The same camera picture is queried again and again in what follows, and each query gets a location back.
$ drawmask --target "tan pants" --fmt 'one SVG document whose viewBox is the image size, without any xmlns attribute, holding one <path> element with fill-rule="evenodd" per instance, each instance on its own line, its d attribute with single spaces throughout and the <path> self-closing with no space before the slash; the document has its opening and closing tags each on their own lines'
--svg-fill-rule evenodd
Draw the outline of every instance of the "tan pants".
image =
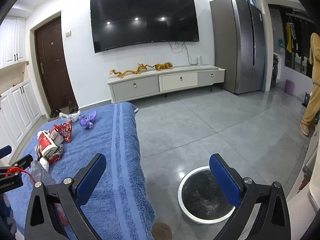
<svg viewBox="0 0 320 240">
<path fill-rule="evenodd" d="M 309 125 L 312 119 L 316 116 L 316 113 L 320 109 L 320 86 L 313 85 L 312 95 L 310 97 L 306 112 L 302 118 L 301 123 L 304 125 Z"/>
</svg>

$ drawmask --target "brown door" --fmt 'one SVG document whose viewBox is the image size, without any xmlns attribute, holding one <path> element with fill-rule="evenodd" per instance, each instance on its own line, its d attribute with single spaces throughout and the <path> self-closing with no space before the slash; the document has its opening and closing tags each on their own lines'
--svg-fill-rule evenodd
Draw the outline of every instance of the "brown door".
<svg viewBox="0 0 320 240">
<path fill-rule="evenodd" d="M 39 73 L 51 109 L 76 102 L 64 58 L 61 17 L 37 29 L 35 42 Z"/>
</svg>

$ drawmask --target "refrigerator side panel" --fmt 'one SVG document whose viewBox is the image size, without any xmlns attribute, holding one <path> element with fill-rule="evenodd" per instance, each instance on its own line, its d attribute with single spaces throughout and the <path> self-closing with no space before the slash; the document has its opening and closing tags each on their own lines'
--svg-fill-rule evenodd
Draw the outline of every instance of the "refrigerator side panel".
<svg viewBox="0 0 320 240">
<path fill-rule="evenodd" d="M 253 66 L 252 20 L 249 10 L 249 3 L 246 0 L 232 1 L 238 34 L 238 67 L 235 93 L 241 94 L 251 91 L 250 82 Z"/>
<path fill-rule="evenodd" d="M 215 66 L 224 68 L 225 81 L 221 86 L 235 92 L 237 70 L 236 23 L 231 0 L 210 2 Z"/>
<path fill-rule="evenodd" d="M 261 11 L 250 5 L 254 31 L 254 65 L 252 69 L 251 90 L 261 90 L 264 77 L 266 43 Z"/>
</svg>

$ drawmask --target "drawer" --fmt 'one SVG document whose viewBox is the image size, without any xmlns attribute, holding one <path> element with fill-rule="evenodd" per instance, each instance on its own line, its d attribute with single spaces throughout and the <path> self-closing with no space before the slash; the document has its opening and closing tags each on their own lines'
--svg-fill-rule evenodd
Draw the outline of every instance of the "drawer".
<svg viewBox="0 0 320 240">
<path fill-rule="evenodd" d="M 180 74 L 159 76 L 160 89 L 162 91 L 175 90 L 198 85 L 198 73 L 187 72 Z"/>
<path fill-rule="evenodd" d="M 112 85 L 116 102 L 131 98 L 155 94 L 159 92 L 159 82 L 156 76 L 138 78 Z"/>
<path fill-rule="evenodd" d="M 212 85 L 224 82 L 224 70 L 198 72 L 198 86 Z"/>
</svg>

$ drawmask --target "brown round object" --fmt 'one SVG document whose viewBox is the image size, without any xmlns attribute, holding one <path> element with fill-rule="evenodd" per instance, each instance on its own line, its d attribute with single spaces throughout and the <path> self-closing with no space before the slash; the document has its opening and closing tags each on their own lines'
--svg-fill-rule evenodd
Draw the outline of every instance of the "brown round object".
<svg viewBox="0 0 320 240">
<path fill-rule="evenodd" d="M 152 226 L 151 233 L 155 240 L 172 240 L 171 228 L 164 222 L 155 222 Z"/>
</svg>

